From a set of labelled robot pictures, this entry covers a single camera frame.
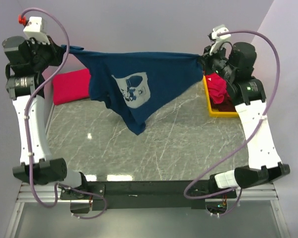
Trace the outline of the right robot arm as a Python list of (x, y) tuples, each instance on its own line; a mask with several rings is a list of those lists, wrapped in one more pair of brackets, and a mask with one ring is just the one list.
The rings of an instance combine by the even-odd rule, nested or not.
[(211, 46), (204, 48), (200, 62), (207, 73), (216, 73), (226, 83), (226, 91), (239, 116), (245, 138), (250, 140), (247, 143), (248, 165), (210, 176), (208, 192), (210, 196), (219, 198), (225, 189), (273, 182), (288, 175), (291, 169), (278, 155), (268, 118), (263, 114), (267, 106), (264, 87), (252, 75), (257, 57), (255, 47), (237, 42), (231, 46), (228, 57), (223, 47), (214, 53), (211, 49)]

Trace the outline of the blue t-shirt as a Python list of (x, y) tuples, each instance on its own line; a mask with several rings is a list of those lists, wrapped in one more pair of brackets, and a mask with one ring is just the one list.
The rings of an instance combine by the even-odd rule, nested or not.
[(89, 97), (104, 102), (136, 135), (146, 120), (203, 78), (199, 55), (168, 52), (101, 53), (71, 46), (90, 73)]

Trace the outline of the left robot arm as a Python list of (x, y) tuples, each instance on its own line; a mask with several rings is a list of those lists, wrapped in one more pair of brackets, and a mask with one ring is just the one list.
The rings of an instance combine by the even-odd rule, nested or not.
[(86, 177), (67, 168), (63, 158), (54, 159), (47, 142), (44, 116), (43, 71), (64, 64), (66, 50), (48, 37), (47, 43), (35, 38), (12, 36), (2, 42), (9, 63), (5, 67), (6, 90), (17, 114), (21, 139), (20, 165), (13, 176), (28, 184), (54, 183), (77, 199), (89, 195)]

